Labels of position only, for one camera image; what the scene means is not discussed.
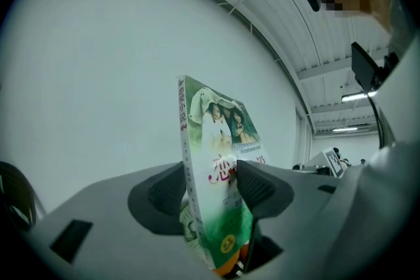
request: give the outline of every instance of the black monitor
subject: black monitor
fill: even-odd
[[[375,84],[379,66],[357,42],[352,43],[352,71],[363,91],[370,91]]]

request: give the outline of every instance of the green book cover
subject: green book cover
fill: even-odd
[[[219,268],[249,242],[252,215],[236,181],[236,161],[267,163],[240,101],[182,76],[178,79],[182,154],[191,213],[203,259]]]

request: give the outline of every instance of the cable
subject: cable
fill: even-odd
[[[376,124],[378,127],[378,135],[379,135],[379,149],[383,148],[383,128],[382,128],[382,123],[379,120],[379,115],[378,115],[378,111],[376,110],[376,106],[375,103],[373,103],[372,98],[370,98],[370,96],[368,95],[368,93],[366,93],[367,99],[369,100],[370,105],[372,105],[372,109],[373,109],[373,114],[375,115],[375,119],[376,119]]]

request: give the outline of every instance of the book spine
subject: book spine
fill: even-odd
[[[190,151],[190,141],[188,137],[188,117],[185,99],[185,77],[182,76],[178,79],[178,101],[179,101],[179,122],[181,131],[181,145],[182,145],[182,160],[184,162],[184,173],[186,180],[186,189],[190,202],[190,210],[193,217],[198,241],[202,248],[202,257],[204,262],[210,268],[215,268],[213,258],[211,257],[210,250],[205,246],[205,231],[201,218],[200,206],[198,204],[196,184],[194,180],[194,171],[192,169],[192,157]]]

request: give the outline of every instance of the equipment in background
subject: equipment in background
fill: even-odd
[[[305,166],[319,166],[319,167],[328,167],[331,171],[331,175],[339,178],[344,173],[344,170],[341,168],[340,159],[337,157],[333,148],[327,148],[326,150],[321,151],[315,155],[311,160],[309,160]]]
[[[332,176],[331,169],[327,166],[306,166],[299,163],[297,165],[294,165],[292,167],[292,170],[297,170],[299,172],[303,172],[306,174],[317,174],[317,175],[326,175],[326,176]]]
[[[352,43],[352,71],[365,93],[379,89],[398,64],[398,57],[391,53],[384,56],[384,61],[384,66],[379,67],[357,42]]]

